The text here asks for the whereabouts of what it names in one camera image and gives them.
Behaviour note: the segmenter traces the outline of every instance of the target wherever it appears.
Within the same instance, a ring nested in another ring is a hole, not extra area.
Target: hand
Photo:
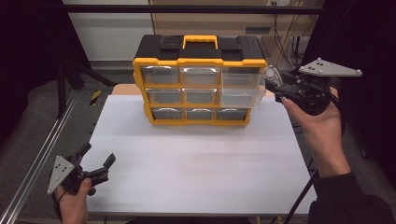
[[[87,195],[92,186],[89,178],[82,181],[78,193],[76,195],[66,192],[64,188],[59,186],[56,189],[56,198],[59,200],[62,194],[64,196],[59,201],[62,214],[63,224],[85,224],[88,220]]]
[[[337,107],[330,103],[323,113],[311,116],[289,99],[283,97],[282,103],[301,125],[305,142],[311,149],[320,176],[350,173],[342,147],[341,115]]]

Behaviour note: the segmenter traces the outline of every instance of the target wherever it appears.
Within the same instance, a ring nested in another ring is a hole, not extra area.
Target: storage organizer
[[[246,125],[265,94],[256,36],[145,35],[133,66],[152,124]]]

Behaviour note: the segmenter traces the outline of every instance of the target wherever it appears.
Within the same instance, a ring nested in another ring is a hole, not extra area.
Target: white tabletop
[[[141,96],[110,95],[81,166],[116,162],[89,197],[116,215],[287,214],[309,179],[286,110],[264,97],[246,127],[153,126]],[[311,189],[296,211],[307,214]]]

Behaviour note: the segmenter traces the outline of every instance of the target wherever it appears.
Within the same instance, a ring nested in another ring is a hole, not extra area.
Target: metal frame
[[[46,5],[42,10],[71,13],[214,13],[214,14],[333,14],[340,8],[326,7],[244,7],[179,5]]]

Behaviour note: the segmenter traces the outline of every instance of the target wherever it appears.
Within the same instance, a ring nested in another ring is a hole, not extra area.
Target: finger
[[[77,193],[78,204],[83,205],[87,200],[88,192],[90,191],[92,186],[92,181],[89,178],[86,178],[82,181],[79,186],[79,190]]]
[[[64,194],[65,189],[62,187],[62,185],[58,186],[55,190],[55,196],[56,199],[59,200],[59,198]]]
[[[281,100],[283,106],[285,106],[289,114],[294,119],[296,119],[297,122],[302,124],[304,119],[306,118],[306,113],[299,106],[297,106],[297,104],[295,104],[293,101],[289,100],[288,98],[282,97]]]
[[[330,87],[330,92],[338,98],[338,90],[336,88]]]

